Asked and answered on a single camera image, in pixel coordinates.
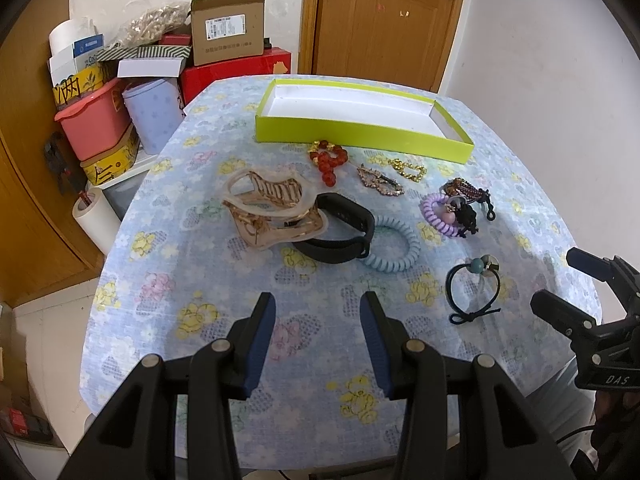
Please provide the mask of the black smart wristband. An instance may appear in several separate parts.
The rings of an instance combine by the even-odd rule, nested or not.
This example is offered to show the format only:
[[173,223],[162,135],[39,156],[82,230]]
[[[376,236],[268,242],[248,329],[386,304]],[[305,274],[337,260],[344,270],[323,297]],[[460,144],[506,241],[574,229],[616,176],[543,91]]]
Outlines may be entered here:
[[326,230],[310,240],[294,242],[303,255],[322,263],[340,264],[370,254],[375,230],[373,214],[338,193],[321,193],[316,205],[326,215]]

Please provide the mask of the small red box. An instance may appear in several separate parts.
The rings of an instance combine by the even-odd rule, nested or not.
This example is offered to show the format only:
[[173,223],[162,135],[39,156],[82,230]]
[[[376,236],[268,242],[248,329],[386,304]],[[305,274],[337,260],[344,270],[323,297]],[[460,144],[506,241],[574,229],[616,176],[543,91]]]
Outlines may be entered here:
[[192,44],[192,38],[190,34],[166,34],[160,37],[158,43],[163,46],[187,47]]

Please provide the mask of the white paper roll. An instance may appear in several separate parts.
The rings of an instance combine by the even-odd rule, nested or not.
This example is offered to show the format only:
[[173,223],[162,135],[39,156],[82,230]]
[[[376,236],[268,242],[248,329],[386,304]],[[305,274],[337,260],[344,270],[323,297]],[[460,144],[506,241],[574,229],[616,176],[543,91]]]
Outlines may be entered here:
[[82,192],[72,210],[73,218],[103,255],[114,245],[120,220],[99,188]]

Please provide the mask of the beige large hair claw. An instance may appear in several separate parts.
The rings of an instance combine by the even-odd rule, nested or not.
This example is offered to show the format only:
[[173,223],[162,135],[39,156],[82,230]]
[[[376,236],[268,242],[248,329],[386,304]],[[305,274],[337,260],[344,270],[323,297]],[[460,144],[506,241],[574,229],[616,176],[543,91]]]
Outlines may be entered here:
[[239,236],[255,249],[318,237],[329,220],[316,203],[317,188],[292,169],[244,168],[230,174],[221,203]]

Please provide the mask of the bag of beige beads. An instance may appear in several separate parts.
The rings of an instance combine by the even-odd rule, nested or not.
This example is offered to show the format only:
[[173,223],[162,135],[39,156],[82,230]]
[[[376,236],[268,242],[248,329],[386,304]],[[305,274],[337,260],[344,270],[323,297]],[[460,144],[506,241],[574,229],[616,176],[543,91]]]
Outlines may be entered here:
[[168,32],[173,32],[189,23],[191,3],[173,2],[145,11],[138,18],[123,24],[115,38],[107,45],[109,49],[133,48],[154,44]]

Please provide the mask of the pink plastic bin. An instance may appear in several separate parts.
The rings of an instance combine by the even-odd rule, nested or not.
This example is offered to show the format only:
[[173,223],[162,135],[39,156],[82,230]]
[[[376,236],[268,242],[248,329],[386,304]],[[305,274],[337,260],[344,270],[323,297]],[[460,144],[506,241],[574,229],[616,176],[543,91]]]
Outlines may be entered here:
[[114,148],[127,131],[131,119],[122,97],[126,85],[114,78],[54,116],[81,162]]

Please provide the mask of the red gift box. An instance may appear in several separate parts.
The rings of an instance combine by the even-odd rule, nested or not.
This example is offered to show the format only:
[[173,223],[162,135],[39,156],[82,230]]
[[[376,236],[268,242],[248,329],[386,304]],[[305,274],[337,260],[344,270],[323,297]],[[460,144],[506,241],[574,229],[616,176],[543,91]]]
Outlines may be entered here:
[[291,73],[292,54],[272,47],[262,55],[187,67],[180,76],[183,102],[189,104],[212,82],[243,76]]

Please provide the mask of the yellow tin box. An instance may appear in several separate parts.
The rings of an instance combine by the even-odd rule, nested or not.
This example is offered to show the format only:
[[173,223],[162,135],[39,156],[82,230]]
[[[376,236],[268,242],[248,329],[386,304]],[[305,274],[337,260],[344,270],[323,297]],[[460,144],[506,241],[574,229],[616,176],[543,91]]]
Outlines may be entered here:
[[102,63],[84,68],[56,84],[53,89],[53,101],[58,110],[74,104],[88,94],[101,89],[111,79],[110,71]]

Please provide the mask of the lavender cylindrical container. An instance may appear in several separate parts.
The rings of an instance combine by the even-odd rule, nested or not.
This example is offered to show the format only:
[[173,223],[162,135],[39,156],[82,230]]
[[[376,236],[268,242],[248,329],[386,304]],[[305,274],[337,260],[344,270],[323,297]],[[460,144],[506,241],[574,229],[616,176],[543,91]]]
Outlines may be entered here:
[[145,153],[160,154],[186,117],[177,79],[134,80],[122,97]]

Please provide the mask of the lime green tray box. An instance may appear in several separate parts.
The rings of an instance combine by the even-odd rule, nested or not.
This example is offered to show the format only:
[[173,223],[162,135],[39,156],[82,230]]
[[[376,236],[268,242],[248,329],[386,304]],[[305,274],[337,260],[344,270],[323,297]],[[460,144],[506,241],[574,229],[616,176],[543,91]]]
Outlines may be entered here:
[[439,102],[373,84],[279,78],[270,82],[255,116],[256,140],[332,141],[464,164],[474,143]]

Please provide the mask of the white flat box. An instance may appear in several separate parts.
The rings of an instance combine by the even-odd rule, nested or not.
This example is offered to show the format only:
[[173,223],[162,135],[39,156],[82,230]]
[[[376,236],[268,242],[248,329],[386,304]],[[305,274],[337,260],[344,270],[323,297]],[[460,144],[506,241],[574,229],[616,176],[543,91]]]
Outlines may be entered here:
[[118,78],[177,78],[185,58],[124,58],[118,63]]

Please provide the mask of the yellow printed box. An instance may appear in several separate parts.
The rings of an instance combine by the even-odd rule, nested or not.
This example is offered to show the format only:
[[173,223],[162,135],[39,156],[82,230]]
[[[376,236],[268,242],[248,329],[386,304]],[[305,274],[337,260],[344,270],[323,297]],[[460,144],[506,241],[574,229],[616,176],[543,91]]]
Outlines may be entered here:
[[98,186],[114,180],[134,166],[140,148],[134,124],[130,124],[114,148],[81,162],[88,181]]

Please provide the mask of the brown cardboard box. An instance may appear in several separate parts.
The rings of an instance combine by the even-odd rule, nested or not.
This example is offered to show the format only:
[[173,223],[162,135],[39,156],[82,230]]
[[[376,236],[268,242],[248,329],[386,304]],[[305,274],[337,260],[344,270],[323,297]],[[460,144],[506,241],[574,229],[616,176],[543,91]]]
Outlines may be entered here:
[[192,0],[193,63],[247,58],[264,53],[266,0]]

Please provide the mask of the wooden wardrobe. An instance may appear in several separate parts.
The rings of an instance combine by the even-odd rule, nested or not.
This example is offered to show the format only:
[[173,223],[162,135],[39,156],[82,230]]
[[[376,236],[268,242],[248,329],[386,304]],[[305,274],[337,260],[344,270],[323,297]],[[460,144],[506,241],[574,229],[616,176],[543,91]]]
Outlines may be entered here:
[[70,0],[27,0],[1,44],[1,300],[12,308],[95,278],[104,261],[44,157],[58,130],[48,36],[69,16]]

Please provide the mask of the floral blue tablecloth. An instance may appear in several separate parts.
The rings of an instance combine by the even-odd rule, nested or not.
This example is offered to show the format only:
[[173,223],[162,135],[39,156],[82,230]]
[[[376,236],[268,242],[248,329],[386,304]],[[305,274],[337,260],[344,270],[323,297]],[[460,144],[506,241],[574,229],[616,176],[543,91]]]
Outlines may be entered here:
[[570,360],[568,341],[533,315],[549,289],[600,318],[593,281],[567,264],[574,240],[522,162],[461,101],[442,106],[474,143],[463,165],[420,158],[425,177],[386,197],[363,186],[358,165],[386,170],[385,152],[353,148],[336,190],[397,219],[421,253],[397,273],[359,261],[331,266],[290,244],[250,248],[221,203],[244,168],[318,171],[304,146],[260,144],[255,115],[269,77],[216,81],[146,175],[120,226],[94,295],[79,391],[98,412],[144,356],[182,358],[228,334],[270,292],[277,319],[262,378],[231,420],[241,465],[304,469],[395,453],[404,408],[375,383],[359,301],[375,292],[409,334],[446,356],[493,356],[522,393]]

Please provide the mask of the green striped box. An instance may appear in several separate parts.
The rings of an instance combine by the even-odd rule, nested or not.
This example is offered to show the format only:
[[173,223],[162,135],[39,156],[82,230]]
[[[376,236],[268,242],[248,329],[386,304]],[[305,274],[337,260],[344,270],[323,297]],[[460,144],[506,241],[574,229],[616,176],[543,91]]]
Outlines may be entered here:
[[149,44],[140,47],[118,47],[104,49],[96,55],[98,62],[131,60],[132,58],[188,58],[190,46],[173,46],[172,44]]

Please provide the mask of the white blue carton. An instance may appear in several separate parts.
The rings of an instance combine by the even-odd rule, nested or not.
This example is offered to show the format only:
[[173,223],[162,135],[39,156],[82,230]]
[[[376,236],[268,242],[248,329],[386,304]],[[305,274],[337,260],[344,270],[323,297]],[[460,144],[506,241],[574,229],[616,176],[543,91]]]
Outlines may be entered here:
[[55,87],[96,62],[104,37],[91,18],[70,18],[51,30],[49,46],[48,69]]

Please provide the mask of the wooden door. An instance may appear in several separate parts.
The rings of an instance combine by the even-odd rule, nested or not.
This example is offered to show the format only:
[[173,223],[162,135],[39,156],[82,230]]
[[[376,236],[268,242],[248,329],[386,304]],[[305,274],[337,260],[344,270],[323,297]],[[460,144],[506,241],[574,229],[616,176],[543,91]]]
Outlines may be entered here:
[[302,0],[297,71],[436,92],[464,0]]

